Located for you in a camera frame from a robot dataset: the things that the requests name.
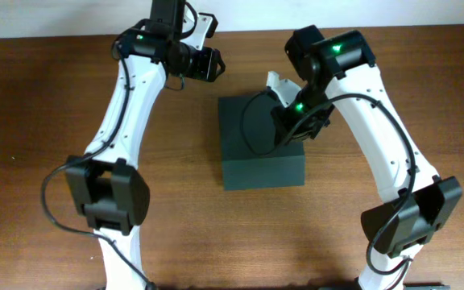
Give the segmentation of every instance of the white wall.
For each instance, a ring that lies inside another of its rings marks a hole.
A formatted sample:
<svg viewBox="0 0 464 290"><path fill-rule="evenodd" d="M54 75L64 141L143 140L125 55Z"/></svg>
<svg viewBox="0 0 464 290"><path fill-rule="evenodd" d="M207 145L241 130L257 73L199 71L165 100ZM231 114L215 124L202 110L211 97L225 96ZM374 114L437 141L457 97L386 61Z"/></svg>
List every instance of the white wall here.
<svg viewBox="0 0 464 290"><path fill-rule="evenodd" d="M464 0L189 0L219 31L464 23ZM151 0L0 0L0 37L117 34Z"/></svg>

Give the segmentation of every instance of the black bracket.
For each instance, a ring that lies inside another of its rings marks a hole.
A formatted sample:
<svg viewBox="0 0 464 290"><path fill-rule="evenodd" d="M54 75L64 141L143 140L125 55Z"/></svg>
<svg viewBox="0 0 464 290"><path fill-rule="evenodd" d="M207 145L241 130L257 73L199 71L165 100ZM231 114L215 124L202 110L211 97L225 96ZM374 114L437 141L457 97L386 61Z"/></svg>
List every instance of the black bracket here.
<svg viewBox="0 0 464 290"><path fill-rule="evenodd" d="M68 163L80 158L69 156ZM89 227L120 230L128 235L133 226L143 223L150 189L124 159L115 164L92 159L68 168L66 178L77 212L87 218Z"/></svg>
<svg viewBox="0 0 464 290"><path fill-rule="evenodd" d="M430 242L434 233L447 222L461 195L461 185L453 176L417 190L413 193L414 198L383 232L375 249L395 258L409 247ZM362 229L369 240L373 239L375 233L393 214L396 203L398 201L362 213Z"/></svg>

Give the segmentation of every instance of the green light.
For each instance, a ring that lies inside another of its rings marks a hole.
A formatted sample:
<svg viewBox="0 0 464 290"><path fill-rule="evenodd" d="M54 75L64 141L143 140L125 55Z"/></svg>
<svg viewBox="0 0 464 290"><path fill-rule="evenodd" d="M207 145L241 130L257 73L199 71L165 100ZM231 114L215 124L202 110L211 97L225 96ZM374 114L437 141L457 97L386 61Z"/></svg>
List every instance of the green light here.
<svg viewBox="0 0 464 290"><path fill-rule="evenodd" d="M334 52L336 52L336 53L339 53L342 50L341 44L334 45L332 47L332 50L334 50Z"/></svg>
<svg viewBox="0 0 464 290"><path fill-rule="evenodd" d="M295 109L296 109L297 111L302 111L302 110L304 109L304 104L302 104L302 103L297 104L297 105L295 106Z"/></svg>

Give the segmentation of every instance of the brown wooden surface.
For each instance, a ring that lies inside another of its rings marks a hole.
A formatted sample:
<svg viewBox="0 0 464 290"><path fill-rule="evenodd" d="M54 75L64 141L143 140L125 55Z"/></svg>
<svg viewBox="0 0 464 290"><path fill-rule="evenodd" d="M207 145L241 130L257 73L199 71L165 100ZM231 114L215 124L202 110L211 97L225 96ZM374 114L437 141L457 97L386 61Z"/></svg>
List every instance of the brown wooden surface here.
<svg viewBox="0 0 464 290"><path fill-rule="evenodd" d="M324 30L326 36L346 29ZM416 144L464 189L464 26L363 28L394 106ZM218 98L263 89L267 71L296 79L290 31L220 33L208 42L227 64L216 83L163 91L139 171L151 188L143 265L158 284L261 287L352 280L365 265L360 213L380 204L348 126L305 143L306 185L225 193ZM0 289L95 289L105 284L95 240L44 218L43 177L81 154L105 113L117 65L113 36L0 39ZM58 218L85 228L63 178L48 192ZM409 282L464 289L464 197L420 253Z"/></svg>

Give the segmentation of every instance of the wooden table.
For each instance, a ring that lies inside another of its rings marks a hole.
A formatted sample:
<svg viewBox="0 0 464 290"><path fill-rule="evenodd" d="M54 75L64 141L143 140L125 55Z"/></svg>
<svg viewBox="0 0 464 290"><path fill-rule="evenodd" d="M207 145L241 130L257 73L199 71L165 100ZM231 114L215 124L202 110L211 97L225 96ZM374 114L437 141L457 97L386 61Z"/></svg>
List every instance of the wooden table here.
<svg viewBox="0 0 464 290"><path fill-rule="evenodd" d="M325 36L346 29L324 30ZM464 26L363 28L411 136L464 190ZM147 274L178 288L267 287L352 280L365 266L360 213L380 205L367 162L341 115L305 143L306 185L224 192L218 98L263 89L267 71L297 79L284 54L291 31L219 33L227 64L216 83L164 90L139 171L151 188L143 224ZM113 36L0 39L0 289L95 289L105 284L97 241L44 218L39 185L83 153L114 89ZM64 178L48 200L85 229ZM464 197L419 254L409 282L464 289Z"/></svg>

